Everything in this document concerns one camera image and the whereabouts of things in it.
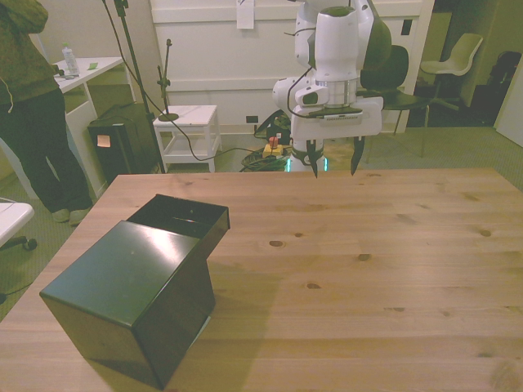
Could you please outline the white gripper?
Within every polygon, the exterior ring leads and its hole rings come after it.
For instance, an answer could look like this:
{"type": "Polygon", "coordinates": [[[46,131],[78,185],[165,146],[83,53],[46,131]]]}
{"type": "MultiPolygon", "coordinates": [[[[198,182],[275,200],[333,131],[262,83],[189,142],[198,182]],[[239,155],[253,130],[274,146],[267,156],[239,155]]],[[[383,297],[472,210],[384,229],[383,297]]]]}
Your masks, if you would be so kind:
{"type": "Polygon", "coordinates": [[[354,152],[351,174],[354,175],[364,152],[365,136],[377,135],[382,130],[381,96],[357,97],[352,108],[361,109],[357,114],[327,114],[323,118],[291,117],[291,137],[307,140],[306,153],[315,177],[324,167],[323,139],[353,137],[354,152]]]}

